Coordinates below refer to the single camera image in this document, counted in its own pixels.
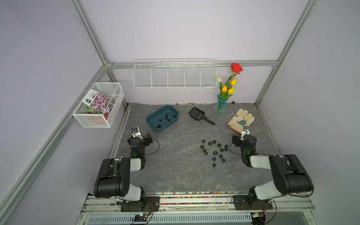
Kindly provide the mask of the metal base rail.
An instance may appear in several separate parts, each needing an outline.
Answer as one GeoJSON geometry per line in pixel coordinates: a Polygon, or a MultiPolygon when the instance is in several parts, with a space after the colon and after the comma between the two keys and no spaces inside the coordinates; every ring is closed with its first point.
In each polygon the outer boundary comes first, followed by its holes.
{"type": "Polygon", "coordinates": [[[150,203],[139,211],[119,205],[119,199],[89,196],[78,225],[320,225],[308,197],[284,196],[268,200],[258,209],[245,203],[244,192],[163,192],[148,195],[150,203]]]}

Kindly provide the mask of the teal plastic storage box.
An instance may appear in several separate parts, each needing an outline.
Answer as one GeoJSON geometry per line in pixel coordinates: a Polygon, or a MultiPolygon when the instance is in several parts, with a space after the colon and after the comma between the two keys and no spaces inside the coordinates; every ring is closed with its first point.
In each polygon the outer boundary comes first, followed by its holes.
{"type": "Polygon", "coordinates": [[[177,122],[178,119],[179,112],[174,107],[166,105],[149,115],[146,118],[146,122],[154,132],[160,133],[177,122]]]}

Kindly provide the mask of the black plastic scoop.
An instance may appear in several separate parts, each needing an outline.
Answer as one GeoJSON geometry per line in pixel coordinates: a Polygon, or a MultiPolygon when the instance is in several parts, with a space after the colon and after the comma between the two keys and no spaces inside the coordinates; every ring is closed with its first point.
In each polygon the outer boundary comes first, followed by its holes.
{"type": "Polygon", "coordinates": [[[211,125],[216,125],[215,122],[209,120],[206,116],[205,116],[205,112],[196,108],[196,107],[193,107],[190,112],[188,113],[190,115],[191,118],[193,118],[194,120],[196,121],[200,121],[200,120],[204,120],[208,123],[210,123],[211,125]]]}

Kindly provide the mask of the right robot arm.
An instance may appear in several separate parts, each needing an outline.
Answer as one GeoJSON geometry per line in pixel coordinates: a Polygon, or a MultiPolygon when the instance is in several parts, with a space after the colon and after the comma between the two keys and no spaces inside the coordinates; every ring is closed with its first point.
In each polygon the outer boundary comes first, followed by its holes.
{"type": "Polygon", "coordinates": [[[306,169],[294,154],[259,155],[256,153],[257,138],[253,135],[232,136],[231,145],[240,147],[243,164],[249,168],[271,171],[272,180],[249,189],[247,196],[233,196],[236,210],[272,209],[271,200],[286,195],[314,192],[314,184],[306,169]]]}

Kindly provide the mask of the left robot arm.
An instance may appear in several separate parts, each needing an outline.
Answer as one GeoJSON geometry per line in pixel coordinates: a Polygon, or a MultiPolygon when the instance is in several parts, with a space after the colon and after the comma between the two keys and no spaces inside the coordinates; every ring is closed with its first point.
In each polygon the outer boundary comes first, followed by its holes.
{"type": "Polygon", "coordinates": [[[127,142],[131,149],[129,157],[102,161],[93,195],[96,198],[118,198],[116,205],[121,207],[121,212],[157,212],[160,198],[147,196],[142,187],[130,183],[130,173],[144,169],[145,147],[153,143],[153,138],[150,132],[143,136],[138,130],[133,130],[127,142]]]}

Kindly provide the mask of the cream work glove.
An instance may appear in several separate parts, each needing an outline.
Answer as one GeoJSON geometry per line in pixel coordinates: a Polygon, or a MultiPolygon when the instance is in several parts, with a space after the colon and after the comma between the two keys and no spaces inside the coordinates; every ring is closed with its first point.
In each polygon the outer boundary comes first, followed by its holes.
{"type": "Polygon", "coordinates": [[[227,127],[235,133],[241,135],[244,127],[249,127],[255,120],[255,117],[248,110],[239,109],[237,113],[228,122],[227,127]]]}

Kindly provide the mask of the red and yellow flowers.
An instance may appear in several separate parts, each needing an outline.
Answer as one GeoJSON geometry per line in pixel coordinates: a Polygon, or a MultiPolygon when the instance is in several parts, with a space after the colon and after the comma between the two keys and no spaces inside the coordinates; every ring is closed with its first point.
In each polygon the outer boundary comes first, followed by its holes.
{"type": "Polygon", "coordinates": [[[226,81],[222,81],[220,76],[217,76],[217,82],[219,83],[219,98],[227,100],[235,92],[234,86],[237,84],[235,77],[243,71],[243,68],[238,63],[231,65],[231,75],[226,81]]]}

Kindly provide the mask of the pink flower packet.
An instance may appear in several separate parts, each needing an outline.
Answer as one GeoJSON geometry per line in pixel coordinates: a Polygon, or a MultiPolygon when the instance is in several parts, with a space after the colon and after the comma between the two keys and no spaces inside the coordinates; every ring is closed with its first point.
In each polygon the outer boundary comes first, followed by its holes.
{"type": "Polygon", "coordinates": [[[103,115],[110,115],[115,105],[114,100],[94,89],[90,89],[81,102],[89,112],[97,111],[98,114],[103,115]]]}

